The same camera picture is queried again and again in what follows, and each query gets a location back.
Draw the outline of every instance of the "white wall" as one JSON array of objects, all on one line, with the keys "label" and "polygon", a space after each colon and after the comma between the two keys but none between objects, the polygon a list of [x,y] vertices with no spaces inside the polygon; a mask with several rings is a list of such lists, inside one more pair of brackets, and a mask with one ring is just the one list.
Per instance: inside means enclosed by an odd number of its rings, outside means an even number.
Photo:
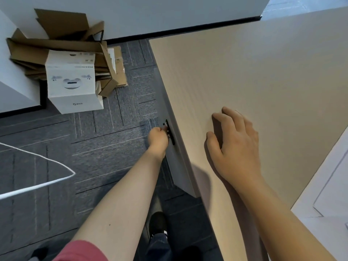
[{"label": "white wall", "polygon": [[260,16],[269,0],[0,0],[29,38],[45,38],[34,8],[86,13],[105,21],[104,39]]},{"label": "white wall", "polygon": [[40,88],[9,60],[6,38],[16,26],[0,11],[0,113],[40,105]]}]

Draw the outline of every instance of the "black baseboard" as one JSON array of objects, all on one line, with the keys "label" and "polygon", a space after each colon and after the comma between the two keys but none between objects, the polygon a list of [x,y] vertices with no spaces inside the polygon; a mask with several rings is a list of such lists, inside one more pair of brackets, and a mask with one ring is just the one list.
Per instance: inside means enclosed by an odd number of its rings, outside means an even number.
[{"label": "black baseboard", "polygon": [[47,82],[46,81],[40,81],[39,83],[40,86],[40,105],[33,106],[33,107],[28,107],[28,108],[23,108],[19,110],[13,110],[9,112],[4,112],[0,113],[0,118],[4,117],[9,117],[17,114],[23,114],[23,113],[29,113],[29,112],[34,112],[38,111],[41,109],[46,108],[46,102],[47,102]]},{"label": "black baseboard", "polygon": [[248,17],[248,18],[212,23],[212,24],[205,24],[205,25],[199,25],[199,26],[189,26],[189,27],[184,27],[184,28],[159,31],[159,32],[148,33],[148,34],[107,39],[106,41],[107,41],[107,44],[112,45],[112,44],[128,42],[128,41],[133,41],[133,40],[138,40],[138,39],[152,39],[152,38],[158,38],[161,36],[178,35],[178,34],[182,34],[182,33],[186,33],[186,32],[201,31],[201,30],[217,28],[217,27],[222,27],[222,26],[244,24],[244,23],[259,21],[260,19],[261,19],[261,16],[255,16],[255,17]]}]

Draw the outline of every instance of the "pink shirt sleeve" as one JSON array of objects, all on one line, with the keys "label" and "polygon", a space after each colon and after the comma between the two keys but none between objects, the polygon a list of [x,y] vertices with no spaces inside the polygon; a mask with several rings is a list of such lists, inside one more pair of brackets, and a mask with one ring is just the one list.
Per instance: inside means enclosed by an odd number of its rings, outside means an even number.
[{"label": "pink shirt sleeve", "polygon": [[69,242],[53,261],[107,261],[107,258],[92,243],[77,240]]}]

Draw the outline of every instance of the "pant leg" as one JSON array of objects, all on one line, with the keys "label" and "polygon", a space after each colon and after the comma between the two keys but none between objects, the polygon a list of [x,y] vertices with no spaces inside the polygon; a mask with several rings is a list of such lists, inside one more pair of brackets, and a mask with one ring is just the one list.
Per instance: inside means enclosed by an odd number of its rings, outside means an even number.
[{"label": "pant leg", "polygon": [[146,251],[146,261],[172,261],[173,253],[164,233],[155,234]]}]

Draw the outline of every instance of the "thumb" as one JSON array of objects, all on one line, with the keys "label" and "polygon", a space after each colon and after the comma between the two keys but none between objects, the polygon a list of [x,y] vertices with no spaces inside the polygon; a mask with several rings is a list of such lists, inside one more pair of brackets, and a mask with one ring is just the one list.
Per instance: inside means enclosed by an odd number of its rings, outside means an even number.
[{"label": "thumb", "polygon": [[216,135],[213,132],[207,133],[207,147],[214,164],[222,159],[223,155],[220,149],[220,145],[216,138]]}]

